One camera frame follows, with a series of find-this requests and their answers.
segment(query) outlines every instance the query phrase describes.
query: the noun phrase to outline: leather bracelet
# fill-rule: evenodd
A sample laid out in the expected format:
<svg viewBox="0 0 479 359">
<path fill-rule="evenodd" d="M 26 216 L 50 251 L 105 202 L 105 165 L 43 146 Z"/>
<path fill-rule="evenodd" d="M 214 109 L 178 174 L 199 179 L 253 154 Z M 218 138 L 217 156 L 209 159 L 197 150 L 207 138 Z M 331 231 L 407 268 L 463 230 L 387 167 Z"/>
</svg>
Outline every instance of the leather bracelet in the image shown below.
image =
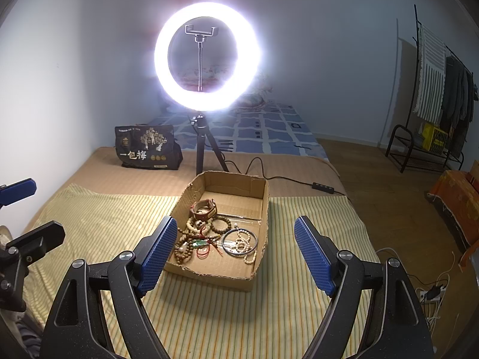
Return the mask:
<svg viewBox="0 0 479 359">
<path fill-rule="evenodd" d="M 209 208 L 205 213 L 199 213 L 198 211 L 201 208 Z M 217 213 L 216 203 L 214 199 L 201 200 L 195 202 L 190 208 L 190 216 L 194 217 L 196 220 L 208 221 Z"/>
</svg>

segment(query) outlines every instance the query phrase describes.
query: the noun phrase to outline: ring light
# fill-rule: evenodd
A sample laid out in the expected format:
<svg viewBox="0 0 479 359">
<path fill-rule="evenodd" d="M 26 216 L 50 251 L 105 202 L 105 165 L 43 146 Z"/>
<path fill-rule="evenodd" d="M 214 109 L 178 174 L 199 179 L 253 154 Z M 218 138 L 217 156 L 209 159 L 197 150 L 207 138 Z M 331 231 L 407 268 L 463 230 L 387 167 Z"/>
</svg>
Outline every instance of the ring light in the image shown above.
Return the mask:
<svg viewBox="0 0 479 359">
<path fill-rule="evenodd" d="M 224 22 L 233 33 L 238 61 L 231 78 L 217 91 L 193 92 L 183 89 L 169 69 L 168 49 L 178 28 L 197 17 L 210 16 Z M 176 12 L 165 23 L 155 47 L 156 74 L 166 93 L 176 102 L 191 109 L 208 111 L 228 107 L 250 85 L 260 60 L 260 49 L 253 28 L 238 12 L 226 5 L 198 3 Z"/>
</svg>

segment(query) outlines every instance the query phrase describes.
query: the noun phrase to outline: striped towel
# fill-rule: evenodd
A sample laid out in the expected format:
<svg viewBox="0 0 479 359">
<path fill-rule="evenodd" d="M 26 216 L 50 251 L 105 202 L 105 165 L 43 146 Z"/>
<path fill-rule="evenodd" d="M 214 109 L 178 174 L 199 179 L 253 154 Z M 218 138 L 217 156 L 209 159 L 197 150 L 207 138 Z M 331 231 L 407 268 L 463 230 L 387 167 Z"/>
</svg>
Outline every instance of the striped towel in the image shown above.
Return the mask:
<svg viewBox="0 0 479 359">
<path fill-rule="evenodd" d="M 433 124 L 439 123 L 444 82 L 446 76 L 446 53 L 442 40 L 430 29 L 419 25 L 419 89 L 414 113 Z"/>
<path fill-rule="evenodd" d="M 36 225 L 58 220 L 62 246 L 30 266 L 25 300 L 45 324 L 70 263 L 111 260 L 151 234 L 178 197 L 97 194 L 77 185 L 59 192 Z M 313 339 L 330 299 L 318 290 L 294 240 L 294 221 L 308 215 L 339 249 L 378 261 L 366 228 L 346 197 L 274 197 L 269 208 L 269 244 L 251 292 L 245 293 L 163 272 L 143 304 L 172 359 L 296 359 Z M 115 352 L 128 356 L 110 292 L 102 292 Z M 370 293 L 363 291 L 344 352 L 356 353 Z"/>
</svg>

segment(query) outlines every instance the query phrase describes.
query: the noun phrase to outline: black package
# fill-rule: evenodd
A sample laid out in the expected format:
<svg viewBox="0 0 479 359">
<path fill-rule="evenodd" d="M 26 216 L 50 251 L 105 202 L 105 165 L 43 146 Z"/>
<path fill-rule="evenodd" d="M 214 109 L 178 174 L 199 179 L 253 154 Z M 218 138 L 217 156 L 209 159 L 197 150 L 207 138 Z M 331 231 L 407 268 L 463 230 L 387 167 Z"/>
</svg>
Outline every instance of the black package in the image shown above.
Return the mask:
<svg viewBox="0 0 479 359">
<path fill-rule="evenodd" d="M 183 160 L 172 125 L 115 127 L 115 149 L 126 168 L 178 170 Z"/>
</svg>

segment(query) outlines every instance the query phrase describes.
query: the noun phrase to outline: blue plaid bedding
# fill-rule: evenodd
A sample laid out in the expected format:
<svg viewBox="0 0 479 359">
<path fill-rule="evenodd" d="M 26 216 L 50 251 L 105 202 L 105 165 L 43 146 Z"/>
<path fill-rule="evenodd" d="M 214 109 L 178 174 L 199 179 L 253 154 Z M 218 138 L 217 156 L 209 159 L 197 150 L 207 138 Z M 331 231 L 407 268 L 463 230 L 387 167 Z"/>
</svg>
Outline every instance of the blue plaid bedding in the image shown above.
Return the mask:
<svg viewBox="0 0 479 359">
<path fill-rule="evenodd" d="M 149 125 L 173 125 L 175 140 L 181 149 L 195 150 L 196 132 L 190 123 L 194 115 L 193 110 L 168 113 L 155 118 Z M 291 105 L 268 102 L 260 111 L 207 112 L 206 116 L 221 151 L 282 153 L 328 160 L 323 147 Z"/>
</svg>

